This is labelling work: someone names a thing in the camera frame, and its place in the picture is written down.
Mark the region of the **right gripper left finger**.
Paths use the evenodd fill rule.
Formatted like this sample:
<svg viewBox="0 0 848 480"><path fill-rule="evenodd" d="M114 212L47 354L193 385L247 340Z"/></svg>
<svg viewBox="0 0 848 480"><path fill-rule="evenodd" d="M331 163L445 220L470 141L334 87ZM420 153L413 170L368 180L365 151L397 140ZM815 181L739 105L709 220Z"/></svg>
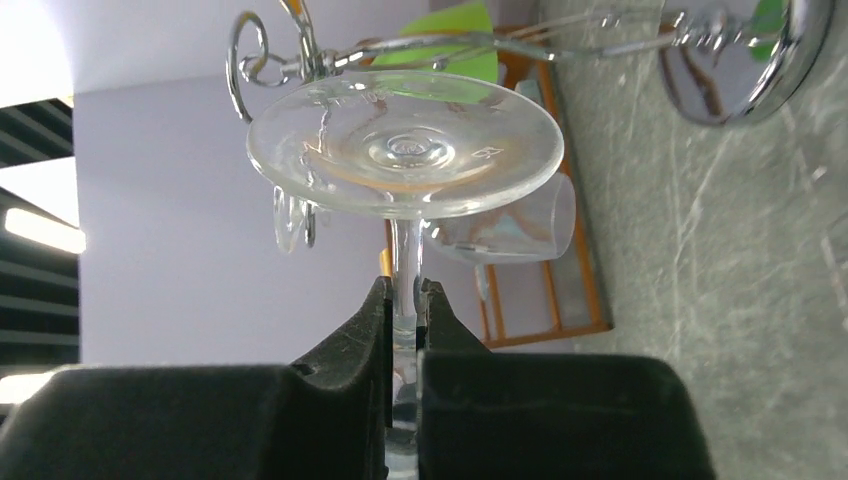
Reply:
<svg viewBox="0 0 848 480"><path fill-rule="evenodd" d="M5 479L383 479L391 284L288 365L53 371L1 428Z"/></svg>

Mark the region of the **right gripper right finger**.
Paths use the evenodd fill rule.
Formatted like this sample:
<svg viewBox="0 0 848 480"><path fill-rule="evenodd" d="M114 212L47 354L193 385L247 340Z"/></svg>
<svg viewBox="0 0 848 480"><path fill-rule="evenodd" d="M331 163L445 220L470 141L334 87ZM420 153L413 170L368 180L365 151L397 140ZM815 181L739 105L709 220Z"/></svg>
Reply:
<svg viewBox="0 0 848 480"><path fill-rule="evenodd" d="M690 394L666 362L494 353L425 281L419 366L424 479L713 479Z"/></svg>

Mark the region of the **clear wine glass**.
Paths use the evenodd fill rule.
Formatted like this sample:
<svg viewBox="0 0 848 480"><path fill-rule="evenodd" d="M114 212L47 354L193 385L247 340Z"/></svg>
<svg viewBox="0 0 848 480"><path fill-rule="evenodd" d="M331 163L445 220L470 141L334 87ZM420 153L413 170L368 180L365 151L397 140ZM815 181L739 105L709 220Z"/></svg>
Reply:
<svg viewBox="0 0 848 480"><path fill-rule="evenodd" d="M428 220L424 238L437 252L468 264L555 260L571 244L576 216L572 181L558 172L531 194L507 205Z"/></svg>
<svg viewBox="0 0 848 480"><path fill-rule="evenodd" d="M285 254L300 244L313 248L317 234L318 207L275 186L273 191L273 224L276 244Z"/></svg>
<svg viewBox="0 0 848 480"><path fill-rule="evenodd" d="M282 191L390 222L386 462L390 478L417 478L424 224L488 212L538 189L563 158L558 123L527 97L477 79L359 72L291 91L250 123L246 147Z"/></svg>

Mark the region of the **green plastic wine glass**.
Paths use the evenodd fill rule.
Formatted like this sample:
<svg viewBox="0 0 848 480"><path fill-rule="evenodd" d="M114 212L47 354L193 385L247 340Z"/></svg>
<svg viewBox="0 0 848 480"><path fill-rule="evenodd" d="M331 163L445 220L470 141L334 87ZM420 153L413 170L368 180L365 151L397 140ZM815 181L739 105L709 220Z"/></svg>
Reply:
<svg viewBox="0 0 848 480"><path fill-rule="evenodd" d="M466 1L455 6L437 10L413 20L399 31L400 36L414 36L426 33L458 34L476 31L492 34L493 22L483 1ZM488 83L499 83L499 62L497 54L482 49L475 50L474 56L468 53L465 57L460 52L470 49L470 46L435 46L403 50L377 56L372 66L396 66L401 64L418 64L414 70L432 71L432 60L436 57L449 56L442 73L474 78Z"/></svg>

